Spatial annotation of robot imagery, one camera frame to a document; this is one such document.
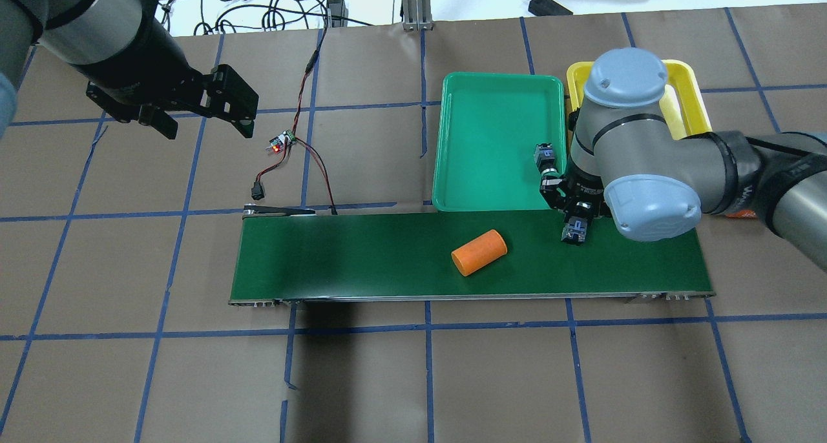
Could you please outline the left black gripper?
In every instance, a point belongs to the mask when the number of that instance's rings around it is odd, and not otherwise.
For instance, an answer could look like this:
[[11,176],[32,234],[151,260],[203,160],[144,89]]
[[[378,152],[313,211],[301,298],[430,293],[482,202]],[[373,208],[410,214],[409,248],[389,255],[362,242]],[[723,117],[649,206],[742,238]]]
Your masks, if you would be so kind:
[[230,65],[204,74],[180,49],[127,54],[86,66],[86,96],[120,123],[137,122],[174,140],[174,112],[189,112],[230,123],[251,139],[259,105],[256,90]]

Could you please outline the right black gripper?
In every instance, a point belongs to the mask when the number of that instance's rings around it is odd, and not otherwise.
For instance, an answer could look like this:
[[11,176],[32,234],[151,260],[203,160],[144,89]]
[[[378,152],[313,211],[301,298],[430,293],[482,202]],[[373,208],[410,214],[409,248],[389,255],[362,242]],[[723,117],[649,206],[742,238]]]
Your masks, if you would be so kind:
[[563,214],[564,220],[611,216],[611,209],[603,198],[602,179],[581,171],[572,163],[567,165],[565,172],[550,165],[541,166],[540,194],[551,209]]

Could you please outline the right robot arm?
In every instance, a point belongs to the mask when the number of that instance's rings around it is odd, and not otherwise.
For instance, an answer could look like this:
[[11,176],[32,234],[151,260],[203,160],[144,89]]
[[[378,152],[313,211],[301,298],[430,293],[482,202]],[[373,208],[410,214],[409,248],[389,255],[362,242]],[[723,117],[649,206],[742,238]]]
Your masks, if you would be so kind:
[[673,139],[659,102],[667,67],[641,48],[609,50],[583,87],[567,166],[538,164],[540,193],[582,245],[594,219],[633,241],[673,239],[703,214],[744,209],[825,268],[825,133],[751,137],[736,130]]

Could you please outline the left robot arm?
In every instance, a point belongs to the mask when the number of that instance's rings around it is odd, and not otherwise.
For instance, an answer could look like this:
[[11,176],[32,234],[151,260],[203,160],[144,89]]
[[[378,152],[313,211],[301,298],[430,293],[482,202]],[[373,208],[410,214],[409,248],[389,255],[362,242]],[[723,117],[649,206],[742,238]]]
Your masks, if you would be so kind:
[[173,112],[254,132],[259,96],[227,64],[190,65],[156,20],[159,0],[2,0],[2,129],[17,114],[29,48],[44,46],[88,81],[86,96],[120,123],[137,122],[174,139]]

